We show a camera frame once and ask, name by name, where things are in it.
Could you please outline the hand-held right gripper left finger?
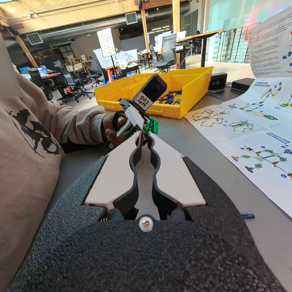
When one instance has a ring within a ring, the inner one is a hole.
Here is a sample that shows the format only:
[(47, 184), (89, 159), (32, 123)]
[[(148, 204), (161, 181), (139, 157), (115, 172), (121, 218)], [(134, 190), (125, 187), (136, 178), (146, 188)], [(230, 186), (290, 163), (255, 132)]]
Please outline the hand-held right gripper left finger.
[(124, 216), (138, 201), (137, 172), (141, 159), (143, 132), (130, 138), (106, 155), (106, 159), (85, 199), (85, 205), (118, 209)]

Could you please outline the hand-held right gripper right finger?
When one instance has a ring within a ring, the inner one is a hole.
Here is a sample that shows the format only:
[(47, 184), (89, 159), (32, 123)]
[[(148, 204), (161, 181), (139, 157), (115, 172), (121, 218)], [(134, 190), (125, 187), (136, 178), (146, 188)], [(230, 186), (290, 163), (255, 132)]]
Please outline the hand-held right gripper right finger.
[(153, 173), (152, 199), (160, 216), (170, 216), (173, 210), (205, 206), (203, 197), (183, 156), (153, 133), (148, 134), (150, 162)]

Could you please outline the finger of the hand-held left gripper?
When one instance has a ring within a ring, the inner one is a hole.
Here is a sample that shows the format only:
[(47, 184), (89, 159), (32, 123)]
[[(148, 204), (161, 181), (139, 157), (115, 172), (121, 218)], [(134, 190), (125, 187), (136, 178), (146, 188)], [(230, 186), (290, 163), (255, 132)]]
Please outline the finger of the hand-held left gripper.
[(126, 130), (124, 131), (125, 134), (129, 134), (133, 128), (141, 131), (144, 130), (145, 120), (135, 107), (129, 106), (125, 111), (125, 114), (127, 117), (127, 123), (129, 124), (126, 126)]

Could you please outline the green toy connector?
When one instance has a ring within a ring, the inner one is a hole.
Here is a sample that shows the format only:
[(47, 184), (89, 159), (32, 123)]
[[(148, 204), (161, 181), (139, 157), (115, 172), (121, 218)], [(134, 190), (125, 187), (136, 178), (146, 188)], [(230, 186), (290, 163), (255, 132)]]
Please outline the green toy connector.
[(148, 135), (148, 133), (159, 133), (159, 122), (152, 117), (149, 118), (149, 121), (144, 126), (144, 134)]

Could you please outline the yellow bin with toy pieces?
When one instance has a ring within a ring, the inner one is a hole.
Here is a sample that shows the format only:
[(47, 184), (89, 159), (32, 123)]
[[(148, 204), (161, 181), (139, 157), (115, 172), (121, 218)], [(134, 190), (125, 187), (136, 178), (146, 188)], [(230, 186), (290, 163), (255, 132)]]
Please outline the yellow bin with toy pieces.
[(148, 109), (148, 114), (181, 119), (197, 104), (207, 92), (212, 68), (195, 68), (193, 71), (194, 74), (183, 70), (162, 73), (160, 76), (167, 83), (167, 91), (162, 96), (178, 90), (182, 93), (176, 94), (174, 104), (155, 103)]

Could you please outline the grey desk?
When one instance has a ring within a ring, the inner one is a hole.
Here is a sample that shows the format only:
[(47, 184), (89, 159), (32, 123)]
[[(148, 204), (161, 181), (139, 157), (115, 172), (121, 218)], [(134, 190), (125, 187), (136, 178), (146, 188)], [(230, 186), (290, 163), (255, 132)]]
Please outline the grey desk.
[[(291, 218), (259, 190), (233, 163), (218, 151), (185, 118), (174, 119), (151, 115), (159, 122), (158, 136), (182, 155), (189, 157), (229, 196), (240, 213), (253, 213), (255, 219), (245, 220), (265, 262), (285, 287), (292, 288)], [(87, 171), (101, 156), (108, 153), (103, 145), (65, 154), (60, 175), (45, 216), (68, 187)], [(149, 214), (159, 218), (153, 203), (150, 150), (142, 148), (137, 164), (139, 198), (137, 217)]]

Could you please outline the person's left hand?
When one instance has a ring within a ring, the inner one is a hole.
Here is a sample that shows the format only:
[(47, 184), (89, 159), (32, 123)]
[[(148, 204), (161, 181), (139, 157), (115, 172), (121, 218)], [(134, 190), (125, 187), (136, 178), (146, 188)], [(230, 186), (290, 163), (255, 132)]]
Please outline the person's left hand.
[(122, 144), (128, 139), (128, 136), (116, 136), (119, 129), (127, 122), (127, 117), (124, 113), (110, 113), (104, 116), (102, 121), (102, 135), (105, 140), (108, 140), (115, 147)]

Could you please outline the yellow bin with toy wheels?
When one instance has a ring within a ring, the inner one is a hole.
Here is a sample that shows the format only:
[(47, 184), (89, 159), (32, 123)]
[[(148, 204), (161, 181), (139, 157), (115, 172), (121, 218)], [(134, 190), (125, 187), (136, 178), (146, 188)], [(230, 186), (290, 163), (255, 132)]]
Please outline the yellow bin with toy wheels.
[(152, 75), (153, 73), (136, 74), (97, 87), (94, 90), (97, 104), (111, 111), (122, 110), (120, 100), (131, 100)]

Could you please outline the black box device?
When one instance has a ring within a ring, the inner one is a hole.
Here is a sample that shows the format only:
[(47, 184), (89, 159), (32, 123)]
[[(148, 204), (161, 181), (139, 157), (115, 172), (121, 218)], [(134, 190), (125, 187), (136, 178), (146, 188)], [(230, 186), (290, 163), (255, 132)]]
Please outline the black box device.
[(209, 82), (208, 91), (225, 88), (227, 76), (228, 74), (226, 72), (212, 74)]

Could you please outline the whiteboard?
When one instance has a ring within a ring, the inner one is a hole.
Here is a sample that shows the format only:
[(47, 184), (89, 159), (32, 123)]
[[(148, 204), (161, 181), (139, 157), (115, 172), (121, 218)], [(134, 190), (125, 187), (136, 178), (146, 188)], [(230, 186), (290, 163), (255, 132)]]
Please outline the whiteboard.
[(110, 27), (97, 31), (97, 37), (104, 58), (116, 55), (115, 44)]

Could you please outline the wooden pillar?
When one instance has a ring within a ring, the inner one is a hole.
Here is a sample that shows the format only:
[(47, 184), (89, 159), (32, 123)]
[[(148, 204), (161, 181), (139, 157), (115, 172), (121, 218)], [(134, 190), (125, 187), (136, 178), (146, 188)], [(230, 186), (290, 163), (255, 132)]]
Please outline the wooden pillar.
[[(172, 10), (173, 10), (173, 33), (180, 32), (180, 0), (172, 1)], [(176, 53), (176, 64), (174, 69), (180, 69), (180, 55)]]

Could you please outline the wooden office table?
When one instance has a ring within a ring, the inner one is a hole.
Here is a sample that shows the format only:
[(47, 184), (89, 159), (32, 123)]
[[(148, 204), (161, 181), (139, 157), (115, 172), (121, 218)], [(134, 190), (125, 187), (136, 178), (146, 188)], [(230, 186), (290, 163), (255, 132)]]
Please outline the wooden office table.
[(201, 67), (205, 67), (205, 60), (206, 60), (206, 45), (207, 45), (207, 38), (210, 38), (218, 33), (221, 33), (224, 29), (219, 29), (211, 32), (206, 32), (202, 34), (196, 34), (192, 36), (188, 36), (185, 38), (178, 39), (176, 42), (179, 46), (183, 46), (182, 49), (182, 60), (180, 61), (180, 69), (185, 69), (185, 48), (189, 45), (190, 40), (201, 39), (202, 40), (202, 48), (201, 48)]

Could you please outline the black office chair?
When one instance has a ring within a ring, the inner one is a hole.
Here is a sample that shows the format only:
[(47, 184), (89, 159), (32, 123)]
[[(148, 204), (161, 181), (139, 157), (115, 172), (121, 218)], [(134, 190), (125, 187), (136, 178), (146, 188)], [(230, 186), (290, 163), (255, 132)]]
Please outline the black office chair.
[(58, 99), (66, 103), (69, 98), (74, 98), (77, 103), (79, 103), (79, 98), (84, 96), (88, 97), (90, 100), (92, 97), (90, 94), (93, 92), (87, 92), (86, 88), (82, 84), (80, 79), (74, 79), (67, 68), (61, 63), (60, 60), (52, 62), (56, 70), (60, 73), (59, 80), (63, 86), (63, 90), (66, 90), (67, 93), (64, 93), (64, 97)]

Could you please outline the toy instruction poster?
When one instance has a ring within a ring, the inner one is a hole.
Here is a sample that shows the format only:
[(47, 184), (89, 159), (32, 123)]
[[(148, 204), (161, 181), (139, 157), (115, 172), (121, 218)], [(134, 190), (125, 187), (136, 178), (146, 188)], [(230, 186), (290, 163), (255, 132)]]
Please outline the toy instruction poster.
[(235, 99), (184, 117), (292, 217), (292, 7), (248, 32), (256, 77)]

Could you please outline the black flat device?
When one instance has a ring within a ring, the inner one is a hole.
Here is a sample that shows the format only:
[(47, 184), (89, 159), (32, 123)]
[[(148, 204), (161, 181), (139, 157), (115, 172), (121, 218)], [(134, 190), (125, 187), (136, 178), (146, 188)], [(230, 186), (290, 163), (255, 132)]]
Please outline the black flat device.
[(250, 88), (250, 86), (253, 84), (254, 81), (255, 79), (253, 78), (238, 79), (232, 82), (231, 88), (246, 92)]

